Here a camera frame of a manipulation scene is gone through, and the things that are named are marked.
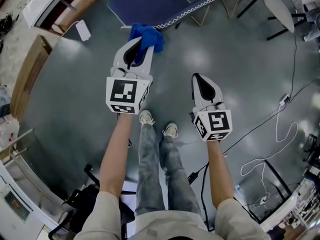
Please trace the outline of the white table with black frame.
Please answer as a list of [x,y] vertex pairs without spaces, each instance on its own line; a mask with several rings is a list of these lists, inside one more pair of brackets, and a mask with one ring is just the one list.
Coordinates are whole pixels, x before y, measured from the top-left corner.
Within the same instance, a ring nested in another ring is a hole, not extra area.
[[[272,230],[294,211],[300,198],[298,189],[302,186],[302,181],[286,183],[269,162],[270,159],[255,158],[240,169],[240,175],[244,177],[240,183],[244,186],[241,203],[265,232]],[[260,205],[263,196],[267,196],[267,200]]]

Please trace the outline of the stack of wooden planks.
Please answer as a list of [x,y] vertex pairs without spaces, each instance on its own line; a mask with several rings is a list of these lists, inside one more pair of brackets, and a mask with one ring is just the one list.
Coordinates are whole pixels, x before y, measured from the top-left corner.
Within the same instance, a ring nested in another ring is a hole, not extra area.
[[23,120],[32,88],[51,51],[52,47],[46,38],[37,35],[22,63],[9,106],[11,115],[19,122]]

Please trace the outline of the black power adapter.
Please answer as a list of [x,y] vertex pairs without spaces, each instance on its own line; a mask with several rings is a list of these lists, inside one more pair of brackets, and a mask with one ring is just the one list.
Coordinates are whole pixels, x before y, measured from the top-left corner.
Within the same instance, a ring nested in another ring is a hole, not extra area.
[[198,178],[199,172],[192,172],[188,177],[188,183],[191,185],[197,178]]

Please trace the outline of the white framed tray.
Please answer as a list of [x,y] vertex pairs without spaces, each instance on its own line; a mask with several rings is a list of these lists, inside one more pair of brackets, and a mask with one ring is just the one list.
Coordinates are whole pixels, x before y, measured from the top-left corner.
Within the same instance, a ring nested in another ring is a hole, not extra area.
[[20,218],[20,220],[26,222],[30,213],[32,212],[32,209],[11,190],[5,193],[3,198],[12,211]]

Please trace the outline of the person's beige sweater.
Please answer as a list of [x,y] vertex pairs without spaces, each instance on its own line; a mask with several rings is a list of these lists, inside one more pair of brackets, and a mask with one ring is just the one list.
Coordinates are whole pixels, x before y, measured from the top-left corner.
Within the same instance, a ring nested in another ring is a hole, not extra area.
[[[234,199],[217,210],[215,231],[209,232],[199,214],[161,210],[138,215],[136,233],[128,240],[271,240],[262,227]],[[97,195],[92,213],[74,240],[121,240],[118,199],[108,192]]]

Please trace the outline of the white desk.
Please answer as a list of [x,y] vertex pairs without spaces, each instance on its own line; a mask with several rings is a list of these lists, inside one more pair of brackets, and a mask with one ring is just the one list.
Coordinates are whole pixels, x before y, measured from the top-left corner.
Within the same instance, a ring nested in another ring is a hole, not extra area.
[[[31,146],[25,143],[34,138],[30,129],[0,148],[0,236],[4,240],[37,240],[44,229],[55,229],[67,215],[63,199],[50,190],[25,160],[31,151]],[[31,208],[26,222],[4,200],[8,191]]]

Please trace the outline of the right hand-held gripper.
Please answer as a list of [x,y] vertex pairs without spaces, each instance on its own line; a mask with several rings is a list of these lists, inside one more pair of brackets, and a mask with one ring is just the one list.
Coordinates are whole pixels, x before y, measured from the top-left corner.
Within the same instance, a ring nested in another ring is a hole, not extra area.
[[231,110],[223,102],[220,87],[207,76],[194,73],[191,78],[194,124],[204,142],[224,140],[232,131]]

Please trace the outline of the person's left forearm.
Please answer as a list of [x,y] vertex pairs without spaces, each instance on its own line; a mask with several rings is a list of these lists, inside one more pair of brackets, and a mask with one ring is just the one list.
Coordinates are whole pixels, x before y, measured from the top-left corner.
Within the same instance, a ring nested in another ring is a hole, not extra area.
[[125,181],[132,121],[132,114],[120,114],[100,165],[99,189],[116,198]]

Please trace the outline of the black office chair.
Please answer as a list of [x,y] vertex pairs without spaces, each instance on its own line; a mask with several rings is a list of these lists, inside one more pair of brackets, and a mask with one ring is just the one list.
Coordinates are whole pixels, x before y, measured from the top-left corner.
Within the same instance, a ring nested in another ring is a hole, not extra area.
[[[86,186],[83,190],[75,189],[68,200],[64,202],[65,205],[69,205],[70,210],[67,212],[63,221],[48,233],[49,240],[54,240],[54,235],[66,225],[69,225],[69,233],[77,234],[83,228],[85,221],[93,211],[100,190],[100,181],[91,173],[92,169],[92,166],[88,164],[85,166],[84,172],[93,181],[93,184]],[[127,240],[127,224],[135,220],[135,213],[121,199],[118,203],[120,210],[121,240]]]

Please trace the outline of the blue chair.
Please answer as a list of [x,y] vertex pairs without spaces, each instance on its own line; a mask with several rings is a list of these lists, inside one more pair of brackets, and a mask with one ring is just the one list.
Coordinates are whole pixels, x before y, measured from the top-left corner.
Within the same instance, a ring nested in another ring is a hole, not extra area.
[[209,6],[216,0],[109,0],[107,7],[122,23],[123,29],[133,24],[164,30],[178,25],[183,18]]

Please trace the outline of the person's left white shoe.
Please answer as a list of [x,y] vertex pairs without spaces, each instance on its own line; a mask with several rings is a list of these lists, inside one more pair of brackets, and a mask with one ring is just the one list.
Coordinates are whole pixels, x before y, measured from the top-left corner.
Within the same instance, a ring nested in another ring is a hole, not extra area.
[[139,123],[140,126],[150,125],[153,126],[155,124],[155,120],[151,114],[151,112],[147,109],[144,109],[139,114]]

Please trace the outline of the person's right white shoe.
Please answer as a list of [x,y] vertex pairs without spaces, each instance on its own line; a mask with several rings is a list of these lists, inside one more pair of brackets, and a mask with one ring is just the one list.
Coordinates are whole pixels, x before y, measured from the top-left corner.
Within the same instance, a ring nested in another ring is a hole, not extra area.
[[162,130],[164,137],[171,137],[173,139],[178,137],[178,126],[174,122],[170,122],[164,130]]

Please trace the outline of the blue cloth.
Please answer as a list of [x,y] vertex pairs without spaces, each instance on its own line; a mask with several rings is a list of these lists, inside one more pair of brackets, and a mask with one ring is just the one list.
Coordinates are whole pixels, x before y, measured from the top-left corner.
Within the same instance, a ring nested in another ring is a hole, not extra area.
[[133,23],[128,40],[131,41],[138,37],[142,37],[142,41],[134,60],[136,64],[141,62],[143,53],[148,47],[154,46],[153,51],[155,53],[161,53],[163,51],[165,45],[163,34],[155,28],[145,24]]

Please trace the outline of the person's right forearm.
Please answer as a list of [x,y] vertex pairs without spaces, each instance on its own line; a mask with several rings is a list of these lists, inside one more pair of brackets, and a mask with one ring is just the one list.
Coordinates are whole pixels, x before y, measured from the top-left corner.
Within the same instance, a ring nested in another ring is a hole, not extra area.
[[219,210],[219,205],[225,200],[233,199],[234,185],[225,157],[218,141],[207,143],[210,192],[213,206]]

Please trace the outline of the person's grey jeans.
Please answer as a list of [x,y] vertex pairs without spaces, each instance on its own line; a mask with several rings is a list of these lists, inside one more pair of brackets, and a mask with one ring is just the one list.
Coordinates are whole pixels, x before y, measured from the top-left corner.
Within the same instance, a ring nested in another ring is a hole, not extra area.
[[156,143],[156,140],[153,126],[144,124],[141,127],[138,148],[135,215],[166,211],[159,179],[159,168],[162,168],[168,191],[168,211],[189,212],[200,216],[197,197],[189,184],[174,139],[165,136],[160,143]]

